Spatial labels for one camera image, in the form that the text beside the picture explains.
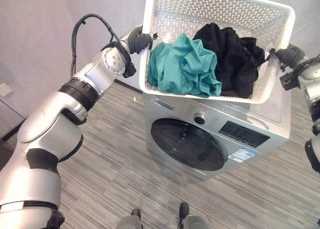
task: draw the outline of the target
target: front-loading washing machine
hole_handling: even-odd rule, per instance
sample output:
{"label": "front-loading washing machine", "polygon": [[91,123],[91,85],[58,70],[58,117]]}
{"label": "front-loading washing machine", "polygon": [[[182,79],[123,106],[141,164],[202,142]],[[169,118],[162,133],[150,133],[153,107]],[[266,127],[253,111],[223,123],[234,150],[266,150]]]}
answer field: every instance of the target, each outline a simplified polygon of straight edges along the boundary
{"label": "front-loading washing machine", "polygon": [[270,152],[290,136],[291,94],[262,104],[144,94],[146,147],[202,179]]}

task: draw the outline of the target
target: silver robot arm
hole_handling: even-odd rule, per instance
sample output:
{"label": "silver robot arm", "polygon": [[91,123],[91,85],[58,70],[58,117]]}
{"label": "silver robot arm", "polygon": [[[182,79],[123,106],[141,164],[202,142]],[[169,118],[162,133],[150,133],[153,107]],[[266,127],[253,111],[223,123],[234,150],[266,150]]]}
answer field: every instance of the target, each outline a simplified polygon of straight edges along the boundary
{"label": "silver robot arm", "polygon": [[130,54],[139,53],[157,38],[157,34],[141,32],[142,26],[137,27],[120,43],[107,45],[23,123],[15,151],[0,172],[1,229],[58,229],[64,222],[58,211],[61,178],[57,163],[80,148],[83,135],[77,125],[86,121],[95,102],[117,77],[135,70]]}
{"label": "silver robot arm", "polygon": [[320,54],[309,59],[305,53],[294,45],[279,49],[275,55],[292,71],[280,77],[285,90],[299,87],[309,107],[313,121],[314,137],[305,143],[305,152],[312,168],[320,172]]}

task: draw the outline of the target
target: teal cloth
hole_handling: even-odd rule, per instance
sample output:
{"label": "teal cloth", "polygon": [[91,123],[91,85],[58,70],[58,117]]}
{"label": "teal cloth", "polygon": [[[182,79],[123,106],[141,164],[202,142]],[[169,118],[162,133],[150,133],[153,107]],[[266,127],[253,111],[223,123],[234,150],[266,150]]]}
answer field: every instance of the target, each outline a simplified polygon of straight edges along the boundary
{"label": "teal cloth", "polygon": [[213,51],[182,33],[173,44],[161,42],[151,52],[148,81],[161,92],[218,96],[222,83],[216,79],[216,65]]}

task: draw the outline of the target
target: label sticker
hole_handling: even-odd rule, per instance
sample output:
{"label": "label sticker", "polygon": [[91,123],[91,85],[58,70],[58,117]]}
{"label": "label sticker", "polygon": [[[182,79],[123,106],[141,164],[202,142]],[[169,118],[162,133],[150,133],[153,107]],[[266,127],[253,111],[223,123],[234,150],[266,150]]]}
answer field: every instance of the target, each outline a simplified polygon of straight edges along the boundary
{"label": "label sticker", "polygon": [[258,153],[254,150],[251,150],[246,147],[242,147],[240,150],[236,151],[232,155],[228,156],[228,158],[237,161],[238,163],[242,163],[252,157],[257,156]]}

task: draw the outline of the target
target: white laundry basket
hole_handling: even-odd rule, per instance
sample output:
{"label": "white laundry basket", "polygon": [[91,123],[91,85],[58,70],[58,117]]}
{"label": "white laundry basket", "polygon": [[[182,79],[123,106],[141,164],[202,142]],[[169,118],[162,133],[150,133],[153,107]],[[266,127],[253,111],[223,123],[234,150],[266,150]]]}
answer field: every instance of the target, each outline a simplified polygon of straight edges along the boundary
{"label": "white laundry basket", "polygon": [[[254,37],[257,46],[267,49],[287,48],[295,22],[295,12],[287,5],[268,0],[146,0],[143,33],[157,32],[160,42],[173,43],[180,33],[193,38],[205,24],[216,23],[220,28],[232,27],[240,38]],[[139,85],[147,94],[185,98],[203,97],[160,92],[148,82],[150,51],[140,56]],[[210,96],[209,100],[223,100],[260,104],[265,102],[279,80],[280,62],[273,58],[261,65],[251,98]]]}

